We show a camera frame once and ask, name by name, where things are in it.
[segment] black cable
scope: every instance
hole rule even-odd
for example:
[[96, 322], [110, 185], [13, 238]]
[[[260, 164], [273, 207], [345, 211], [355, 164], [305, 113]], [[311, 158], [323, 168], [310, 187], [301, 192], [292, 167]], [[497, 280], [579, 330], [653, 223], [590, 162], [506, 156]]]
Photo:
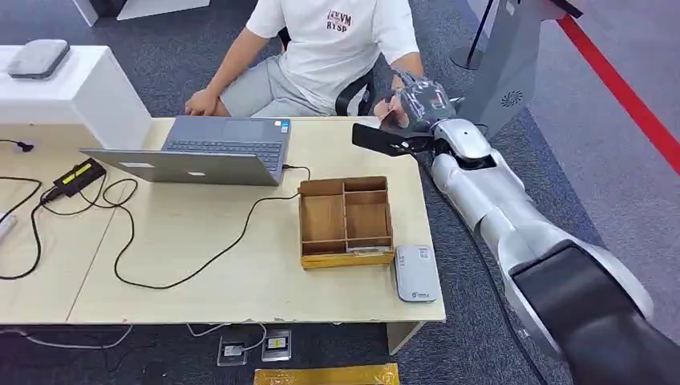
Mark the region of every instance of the black cable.
[[487, 262], [484, 260], [484, 254], [482, 253], [482, 250], [480, 249], [479, 245], [477, 245], [475, 238], [472, 236], [472, 232], [470, 231], [468, 226], [465, 225], [465, 221], [460, 216], [460, 213], [458, 213], [458, 210], [451, 203], [451, 201], [448, 199], [448, 197], [446, 195], [444, 195], [444, 193], [441, 190], [439, 190], [439, 188], [437, 187], [437, 184], [435, 183], [435, 179], [432, 177], [432, 173], [431, 173], [430, 169], [428, 168], [428, 166], [422, 160], [420, 160], [416, 156], [416, 154], [414, 154], [413, 152], [410, 152], [410, 151], [409, 151], [409, 153], [411, 154], [413, 159], [415, 159], [415, 161], [418, 162], [418, 166], [423, 170], [423, 172], [425, 172], [425, 174], [427, 174], [427, 177], [430, 179], [430, 182], [432, 182], [432, 187], [439, 194], [442, 201], [444, 201], [444, 203], [446, 203], [446, 205], [451, 210], [451, 212], [455, 214], [455, 217], [458, 220], [458, 223], [461, 225], [461, 227], [463, 227], [465, 229], [465, 234], [467, 235], [467, 238], [470, 240], [470, 242], [474, 246], [475, 255], [477, 256], [480, 263], [482, 264], [482, 266], [484, 268], [485, 275], [488, 279], [489, 285], [493, 289], [493, 295], [494, 295], [494, 297], [496, 297], [496, 302], [498, 302], [498, 306], [501, 309], [500, 313], [503, 315], [503, 322], [505, 324], [505, 327], [508, 329], [508, 333], [510, 333], [510, 336], [512, 337], [512, 341], [515, 343], [515, 346], [517, 347], [517, 349], [520, 351], [520, 353], [524, 357], [524, 360], [529, 365], [529, 368], [531, 369], [533, 374], [536, 376], [536, 379], [538, 380], [540, 385], [547, 385], [548, 383], [545, 381], [545, 378], [540, 373], [540, 370], [538, 369], [536, 364], [533, 362], [533, 359], [531, 358], [531, 356], [527, 352], [526, 348], [524, 347], [524, 345], [520, 341], [519, 337], [517, 337], [517, 333], [515, 332], [515, 328], [512, 326], [512, 321], [510, 321], [510, 316], [508, 314], [508, 311], [505, 309], [505, 304], [503, 303], [503, 299], [500, 296], [500, 292], [498, 291], [498, 288], [496, 287], [496, 282], [493, 280], [493, 275], [491, 273], [491, 269], [489, 268]]
[[[38, 193], [38, 190], [43, 186], [42, 181], [33, 179], [33, 178], [20, 178], [20, 177], [14, 177], [14, 176], [0, 176], [0, 180], [16, 180], [16, 181], [24, 181], [24, 182], [32, 182], [35, 183], [35, 189], [30, 192], [29, 196], [21, 200], [19, 203], [17, 203], [13, 208], [10, 209], [10, 211], [6, 212], [5, 215], [0, 218], [0, 222], [4, 221], [10, 214], [12, 214], [15, 210], [17, 210], [19, 207], [21, 207], [24, 203], [28, 202], [30, 198], [32, 198], [36, 193]], [[5, 275], [0, 275], [0, 280], [3, 281], [14, 281], [17, 279], [24, 278], [28, 274], [31, 274], [35, 271], [35, 269], [38, 267], [38, 263], [40, 262], [40, 257], [43, 255], [43, 245], [40, 243], [40, 236], [38, 234], [38, 226], [35, 223], [35, 213], [40, 209], [44, 204], [46, 203], [45, 200], [41, 199], [40, 202], [31, 210], [30, 212], [30, 224], [33, 227], [33, 236], [35, 238], [35, 247], [37, 249], [37, 252], [35, 254], [35, 260], [33, 262], [33, 265], [25, 272], [18, 274], [18, 275], [10, 275], [10, 276], [5, 276]]]
[[[284, 165], [283, 165], [283, 169], [284, 169], [284, 170], [287, 170], [287, 169], [305, 169], [305, 170], [307, 171], [307, 180], [309, 180], [309, 179], [311, 178], [311, 176], [312, 176], [312, 172], [310, 171], [310, 169], [307, 168], [307, 167], [305, 167], [305, 166], [291, 166], [291, 165], [288, 165], [288, 164], [284, 164]], [[130, 192], [130, 194], [129, 194], [125, 199], [123, 199], [122, 201], [120, 201], [120, 202], [118, 202], [118, 203], [113, 203], [113, 202], [111, 202], [110, 200], [108, 200], [108, 198], [107, 198], [107, 192], [109, 191], [109, 189], [112, 188], [112, 187], [114, 187], [114, 186], [116, 186], [117, 184], [123, 183], [123, 182], [125, 182], [125, 181], [131, 181], [131, 182], [133, 182], [133, 183], [135, 184], [135, 187], [132, 189], [132, 191]], [[118, 181], [116, 181], [114, 184], [111, 184], [110, 186], [106, 187], [106, 188], [103, 190], [103, 193], [102, 193], [101, 197], [109, 204], [109, 206], [102, 206], [102, 205], [98, 205], [98, 204], [96, 203], [96, 201], [89, 201], [82, 193], [80, 193], [80, 196], [81, 196], [87, 203], [89, 203], [90, 205], [93, 205], [93, 206], [98, 207], [98, 208], [100, 208], [100, 209], [117, 209], [117, 208], [120, 208], [120, 209], [122, 209], [122, 210], [127, 214], [127, 216], [130, 218], [130, 230], [131, 230], [131, 231], [130, 231], [130, 239], [127, 241], [127, 244], [125, 244], [125, 246], [120, 250], [120, 252], [118, 253], [118, 255], [115, 257], [115, 261], [114, 261], [114, 264], [113, 264], [113, 272], [114, 272], [114, 275], [115, 275], [115, 277], [118, 278], [121, 282], [127, 283], [128, 285], [137, 286], [137, 287], [143, 287], [143, 288], [145, 288], [145, 289], [154, 289], [154, 290], [166, 290], [166, 289], [171, 289], [171, 288], [173, 288], [173, 287], [175, 287], [175, 286], [179, 286], [179, 285], [185, 283], [186, 281], [188, 281], [188, 280], [194, 278], [196, 275], [200, 274], [200, 272], [202, 272], [203, 270], [205, 270], [208, 266], [210, 266], [210, 265], [211, 265], [214, 261], [216, 261], [219, 257], [221, 257], [222, 255], [224, 255], [225, 253], [227, 253], [228, 251], [230, 251], [231, 249], [233, 249], [234, 246], [236, 246], [236, 245], [241, 241], [241, 239], [243, 239], [243, 236], [245, 235], [245, 231], [246, 231], [246, 229], [248, 228], [248, 223], [250, 222], [250, 217], [253, 215], [253, 211], [255, 210], [255, 208], [257, 207], [257, 205], [259, 205], [261, 202], [264, 202], [264, 201], [289, 201], [289, 200], [291, 200], [291, 199], [294, 199], [294, 198], [297, 197], [298, 195], [300, 195], [300, 193], [298, 192], [298, 193], [296, 193], [295, 195], [293, 195], [293, 196], [291, 196], [291, 197], [269, 197], [269, 198], [261, 198], [261, 199], [258, 199], [257, 201], [255, 201], [255, 203], [253, 203], [253, 206], [250, 207], [250, 211], [248, 212], [248, 216], [245, 218], [245, 223], [244, 223], [244, 225], [243, 225], [243, 229], [241, 230], [241, 234], [238, 236], [238, 238], [237, 238], [234, 242], [232, 242], [232, 243], [231, 243], [229, 246], [227, 246], [225, 249], [223, 249], [223, 250], [220, 251], [218, 254], [216, 254], [215, 256], [213, 256], [212, 258], [210, 258], [210, 259], [209, 259], [207, 262], [205, 262], [198, 270], [196, 270], [196, 271], [194, 271], [193, 273], [189, 274], [187, 277], [182, 278], [182, 279], [180, 279], [179, 281], [176, 281], [176, 282], [173, 282], [173, 283], [170, 283], [170, 284], [167, 284], [167, 285], [156, 286], [156, 285], [147, 285], [147, 284], [145, 284], [145, 283], [139, 283], [139, 282], [130, 281], [130, 280], [126, 279], [126, 278], [121, 277], [121, 276], [120, 276], [120, 273], [118, 272], [118, 265], [119, 265], [119, 263], [120, 263], [120, 258], [123, 256], [123, 254], [125, 253], [125, 251], [128, 250], [128, 248], [130, 247], [130, 245], [132, 244], [132, 242], [135, 240], [135, 218], [132, 216], [132, 213], [130, 212], [130, 210], [129, 210], [128, 208], [126, 208], [124, 205], [125, 205], [125, 203], [127, 203], [127, 202], [132, 198], [133, 195], [135, 195], [135, 192], [137, 191], [137, 187], [138, 187], [138, 186], [139, 186], [139, 184], [137, 183], [136, 180], [127, 178], [127, 179], [118, 180]]]
[[153, 342], [149, 343], [148, 345], [142, 345], [142, 346], [130, 346], [123, 355], [120, 356], [118, 359], [118, 362], [115, 363], [113, 367], [109, 366], [109, 356], [108, 356], [108, 349], [101, 349], [100, 352], [102, 353], [102, 358], [103, 358], [103, 365], [106, 368], [107, 372], [113, 373], [114, 371], [117, 371], [120, 369], [120, 366], [123, 365], [123, 361], [132, 353], [136, 353], [137, 351], [140, 351], [142, 349], [152, 349], [157, 346], [157, 340], [158, 340], [158, 335], [154, 335]]

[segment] black power adapter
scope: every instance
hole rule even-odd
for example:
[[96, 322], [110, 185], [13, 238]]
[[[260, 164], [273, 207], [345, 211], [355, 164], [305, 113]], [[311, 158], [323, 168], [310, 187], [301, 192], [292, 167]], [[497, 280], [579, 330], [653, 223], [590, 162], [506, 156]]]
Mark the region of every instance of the black power adapter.
[[53, 201], [62, 195], [72, 197], [104, 174], [106, 170], [101, 164], [92, 158], [85, 160], [55, 180], [55, 187], [47, 194], [46, 201]]

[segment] gray shorts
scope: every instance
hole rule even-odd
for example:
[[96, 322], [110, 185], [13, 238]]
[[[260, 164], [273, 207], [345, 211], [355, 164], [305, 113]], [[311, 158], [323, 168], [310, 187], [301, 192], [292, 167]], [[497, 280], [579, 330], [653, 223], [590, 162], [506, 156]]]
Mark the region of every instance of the gray shorts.
[[333, 115], [312, 105], [281, 72], [278, 56], [248, 69], [222, 92], [231, 116], [288, 117]]

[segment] white t-shirt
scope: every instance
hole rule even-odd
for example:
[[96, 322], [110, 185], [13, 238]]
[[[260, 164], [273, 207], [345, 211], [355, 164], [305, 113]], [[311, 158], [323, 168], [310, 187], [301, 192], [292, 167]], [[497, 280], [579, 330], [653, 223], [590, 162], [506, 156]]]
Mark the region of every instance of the white t-shirt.
[[267, 39], [284, 26], [291, 41], [279, 60], [283, 74], [311, 103], [331, 111], [380, 52], [392, 64], [419, 51], [408, 0], [258, 0], [246, 24]]

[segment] printed text on t-shirt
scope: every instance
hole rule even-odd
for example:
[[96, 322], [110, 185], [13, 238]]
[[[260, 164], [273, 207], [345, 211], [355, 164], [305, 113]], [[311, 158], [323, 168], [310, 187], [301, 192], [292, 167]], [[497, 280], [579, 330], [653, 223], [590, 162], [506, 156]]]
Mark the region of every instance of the printed text on t-shirt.
[[347, 27], [352, 25], [352, 17], [348, 14], [343, 14], [342, 12], [337, 12], [336, 10], [330, 10], [328, 12], [328, 18], [326, 22], [327, 30], [336, 30], [338, 32], [347, 32]]

